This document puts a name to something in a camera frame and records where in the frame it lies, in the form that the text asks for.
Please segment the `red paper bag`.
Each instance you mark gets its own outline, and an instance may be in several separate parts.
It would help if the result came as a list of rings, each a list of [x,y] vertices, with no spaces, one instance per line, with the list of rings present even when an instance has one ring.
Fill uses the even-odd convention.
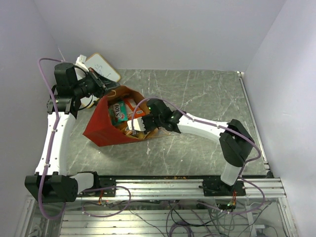
[[[141,93],[129,87],[120,86],[116,88],[108,95],[99,99],[98,105],[96,106],[83,135],[99,147],[146,141],[151,138],[169,135],[169,132],[156,128],[147,134],[139,132],[133,136],[131,135],[131,132],[125,130],[127,122],[123,122],[122,125],[114,126],[111,121],[109,107],[124,97],[132,98],[135,103],[144,99],[144,96]]]

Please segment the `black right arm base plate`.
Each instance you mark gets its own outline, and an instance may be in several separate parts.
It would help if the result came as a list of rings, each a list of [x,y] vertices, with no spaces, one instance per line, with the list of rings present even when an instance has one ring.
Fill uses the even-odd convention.
[[[220,176],[208,176],[198,186],[203,190],[205,197],[245,196],[246,191],[243,181],[236,181],[232,186],[221,181]]]

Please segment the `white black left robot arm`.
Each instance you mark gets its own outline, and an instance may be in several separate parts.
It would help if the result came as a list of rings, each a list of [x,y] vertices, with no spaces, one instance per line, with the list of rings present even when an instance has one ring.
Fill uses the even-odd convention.
[[[42,203],[73,202],[85,191],[89,196],[100,192],[95,171],[67,176],[67,150],[71,132],[81,107],[81,99],[93,95],[102,98],[119,87],[92,68],[73,63],[54,67],[56,84],[50,89],[47,102],[47,134],[43,152],[34,175],[26,176],[25,187]]]

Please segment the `orange chip bag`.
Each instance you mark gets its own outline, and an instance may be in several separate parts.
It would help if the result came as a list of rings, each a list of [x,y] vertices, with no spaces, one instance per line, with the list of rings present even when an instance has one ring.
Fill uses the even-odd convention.
[[[133,137],[139,140],[144,140],[147,135],[142,131],[132,131],[128,128],[128,124],[126,121],[118,124],[115,126],[116,129],[118,129],[123,135],[127,137]]]

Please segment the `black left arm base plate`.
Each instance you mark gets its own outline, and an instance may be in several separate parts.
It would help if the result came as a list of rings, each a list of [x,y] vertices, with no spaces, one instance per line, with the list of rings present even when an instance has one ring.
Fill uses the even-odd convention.
[[[116,181],[112,178],[100,177],[97,173],[77,173],[71,178],[78,183],[79,197],[114,197],[116,194]]]

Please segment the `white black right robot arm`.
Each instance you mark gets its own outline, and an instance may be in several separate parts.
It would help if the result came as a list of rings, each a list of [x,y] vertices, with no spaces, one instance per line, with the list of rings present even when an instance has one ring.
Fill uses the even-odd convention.
[[[156,128],[164,128],[169,132],[191,134],[217,142],[226,162],[217,188],[225,196],[233,192],[235,183],[255,146],[254,140],[242,123],[236,119],[230,122],[207,120],[186,113],[177,107],[171,110],[165,100],[155,97],[145,102],[149,113],[133,118],[131,127],[144,133],[149,133]]]

